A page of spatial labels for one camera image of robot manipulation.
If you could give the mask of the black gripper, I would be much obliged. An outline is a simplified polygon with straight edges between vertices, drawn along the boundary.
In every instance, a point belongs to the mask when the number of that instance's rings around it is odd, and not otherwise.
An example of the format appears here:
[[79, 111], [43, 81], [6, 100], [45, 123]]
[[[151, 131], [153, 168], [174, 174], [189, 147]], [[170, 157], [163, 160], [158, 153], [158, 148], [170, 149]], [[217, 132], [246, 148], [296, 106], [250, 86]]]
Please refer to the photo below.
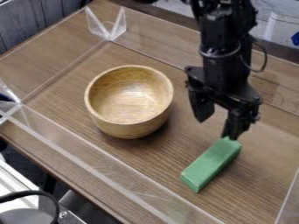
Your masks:
[[221, 105], [229, 111], [222, 136], [237, 140], [249, 130], [252, 123], [258, 121], [261, 94], [249, 82], [240, 87], [220, 91], [206, 83], [204, 68], [200, 66], [187, 66], [185, 72], [191, 109], [197, 120], [204, 123], [214, 115], [216, 105]]

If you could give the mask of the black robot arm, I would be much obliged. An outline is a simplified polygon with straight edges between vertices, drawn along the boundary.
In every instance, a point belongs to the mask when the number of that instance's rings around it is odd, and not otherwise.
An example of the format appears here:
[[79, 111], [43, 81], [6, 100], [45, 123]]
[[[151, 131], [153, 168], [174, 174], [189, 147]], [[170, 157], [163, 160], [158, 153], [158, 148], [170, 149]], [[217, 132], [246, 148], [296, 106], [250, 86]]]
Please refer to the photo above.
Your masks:
[[187, 88], [194, 115], [205, 122], [222, 106], [229, 111], [222, 135], [233, 140], [260, 119], [262, 95], [249, 83], [252, 66], [250, 35], [258, 25], [250, 0], [191, 0], [201, 28], [201, 66], [189, 66]]

